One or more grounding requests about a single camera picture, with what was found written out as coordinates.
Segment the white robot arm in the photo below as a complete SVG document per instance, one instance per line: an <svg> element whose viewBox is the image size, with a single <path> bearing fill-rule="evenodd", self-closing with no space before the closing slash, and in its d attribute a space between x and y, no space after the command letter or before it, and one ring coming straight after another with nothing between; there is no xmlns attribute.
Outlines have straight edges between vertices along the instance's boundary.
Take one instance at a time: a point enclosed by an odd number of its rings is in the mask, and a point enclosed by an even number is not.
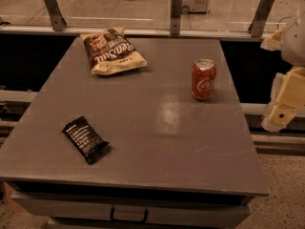
<svg viewBox="0 0 305 229"><path fill-rule="evenodd" d="M305 1L286 26L267 37L260 45L267 51L280 51L283 61L292 65L287 73L275 75L271 101L261 126L269 132L287 127L305 106Z"/></svg>

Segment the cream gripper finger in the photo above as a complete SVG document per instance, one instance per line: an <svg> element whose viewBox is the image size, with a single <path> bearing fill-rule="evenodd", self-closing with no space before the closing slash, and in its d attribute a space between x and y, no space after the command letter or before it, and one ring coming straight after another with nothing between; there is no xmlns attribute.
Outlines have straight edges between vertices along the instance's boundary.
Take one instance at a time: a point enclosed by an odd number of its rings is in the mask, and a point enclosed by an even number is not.
<svg viewBox="0 0 305 229"><path fill-rule="evenodd" d="M265 38L260 45L260 48L266 51L280 51L282 48L282 37L284 28L276 30L271 36Z"/></svg>
<svg viewBox="0 0 305 229"><path fill-rule="evenodd" d="M279 132L286 126L285 114L282 112L282 109L279 107L276 101L283 81L284 75L282 73L277 73L272 84L270 94L271 101L266 107L265 113L263 115L263 120L261 122L263 129L268 132Z"/></svg>

